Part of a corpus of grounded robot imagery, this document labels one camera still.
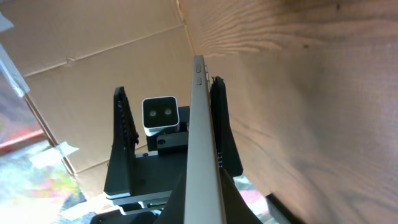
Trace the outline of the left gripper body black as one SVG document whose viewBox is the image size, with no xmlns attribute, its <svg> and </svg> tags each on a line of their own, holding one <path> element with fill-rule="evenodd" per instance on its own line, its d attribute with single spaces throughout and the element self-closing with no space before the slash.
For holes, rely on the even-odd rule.
<svg viewBox="0 0 398 224">
<path fill-rule="evenodd" d="M 178 109 L 180 129 L 147 138 L 148 150 L 131 157 L 131 195 L 108 199 L 117 209 L 95 215 L 92 224 L 154 223 L 187 167 L 190 108 Z"/>
</svg>

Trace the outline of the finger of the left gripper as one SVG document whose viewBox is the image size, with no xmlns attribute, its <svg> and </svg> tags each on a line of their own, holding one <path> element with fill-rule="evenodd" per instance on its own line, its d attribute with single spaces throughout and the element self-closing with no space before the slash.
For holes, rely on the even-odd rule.
<svg viewBox="0 0 398 224">
<path fill-rule="evenodd" d="M 243 174 L 243 165 L 229 122 L 226 85 L 219 76 L 212 79 L 210 103 L 218 165 L 226 169 L 230 177 L 237 177 Z"/>
<path fill-rule="evenodd" d="M 104 185 L 108 199 L 131 195 L 131 157 L 138 143 L 129 101 L 124 87 L 119 86 L 113 98 L 113 143 Z"/>
</svg>

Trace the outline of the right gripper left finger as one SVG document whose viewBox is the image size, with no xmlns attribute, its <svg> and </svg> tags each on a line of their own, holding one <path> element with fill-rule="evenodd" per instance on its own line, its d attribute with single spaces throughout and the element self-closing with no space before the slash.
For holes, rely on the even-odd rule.
<svg viewBox="0 0 398 224">
<path fill-rule="evenodd" d="M 176 187 L 154 224 L 183 224 L 185 213 L 186 173 L 182 173 Z"/>
</svg>

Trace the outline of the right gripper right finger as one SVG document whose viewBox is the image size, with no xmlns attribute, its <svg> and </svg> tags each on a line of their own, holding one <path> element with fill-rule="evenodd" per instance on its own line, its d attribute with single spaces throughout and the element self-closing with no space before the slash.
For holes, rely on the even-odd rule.
<svg viewBox="0 0 398 224">
<path fill-rule="evenodd" d="M 224 168 L 219 168 L 221 190 L 227 224 L 262 224 L 246 205 L 232 178 Z"/>
</svg>

